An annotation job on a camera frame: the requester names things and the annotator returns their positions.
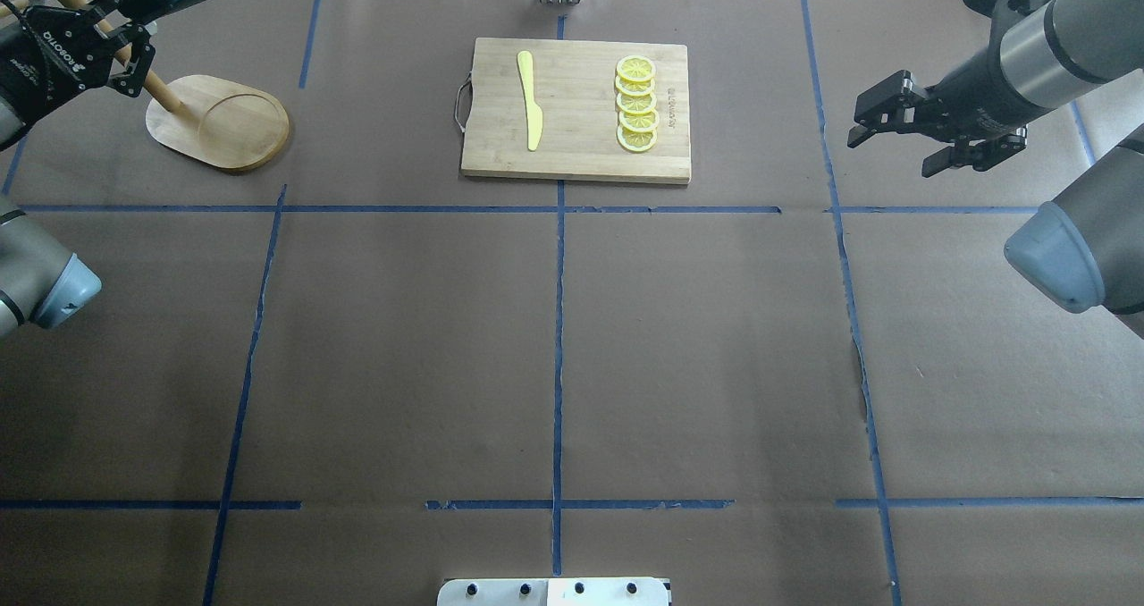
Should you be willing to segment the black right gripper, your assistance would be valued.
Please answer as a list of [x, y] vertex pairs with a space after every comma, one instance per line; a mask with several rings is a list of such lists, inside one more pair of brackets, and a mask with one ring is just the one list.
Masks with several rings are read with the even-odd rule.
[[932, 86], [917, 83], [908, 70], [898, 70], [861, 91], [855, 99], [855, 126], [847, 133], [847, 146], [858, 147], [889, 131], [943, 142], [966, 137], [925, 157], [921, 177], [966, 166], [988, 172], [1027, 147], [1027, 133], [1012, 130], [1036, 119], [1036, 105], [1004, 79], [1000, 57], [974, 56]]

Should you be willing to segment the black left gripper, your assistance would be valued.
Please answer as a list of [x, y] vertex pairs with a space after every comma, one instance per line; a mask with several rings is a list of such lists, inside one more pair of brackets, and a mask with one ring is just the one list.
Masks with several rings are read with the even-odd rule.
[[49, 2], [29, 0], [23, 19], [3, 27], [3, 129], [27, 129], [85, 90], [109, 86], [135, 98], [146, 83], [154, 23], [106, 29], [105, 22], [85, 21], [84, 11], [114, 13], [122, 0], [56, 0], [61, 8]]

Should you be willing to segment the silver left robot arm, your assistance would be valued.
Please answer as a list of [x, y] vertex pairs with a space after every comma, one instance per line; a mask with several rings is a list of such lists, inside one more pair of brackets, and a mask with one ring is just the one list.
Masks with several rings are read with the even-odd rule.
[[[84, 94], [138, 97], [154, 22], [200, 0], [3, 0], [3, 147]], [[19, 206], [3, 200], [3, 334], [58, 326], [102, 288], [98, 276]]]

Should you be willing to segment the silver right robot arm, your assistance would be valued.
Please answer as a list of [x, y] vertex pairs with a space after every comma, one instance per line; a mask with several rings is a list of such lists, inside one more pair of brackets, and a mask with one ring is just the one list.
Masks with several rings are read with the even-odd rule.
[[[1088, 94], [1141, 72], [1141, 0], [962, 0], [988, 38], [935, 81], [897, 70], [855, 97], [847, 146], [874, 135], [939, 142], [920, 167], [990, 172], [1030, 126], [1078, 114]], [[1104, 153], [1075, 122], [1085, 164], [1004, 241], [1004, 260], [1071, 314], [1098, 308], [1141, 334], [1141, 126]]]

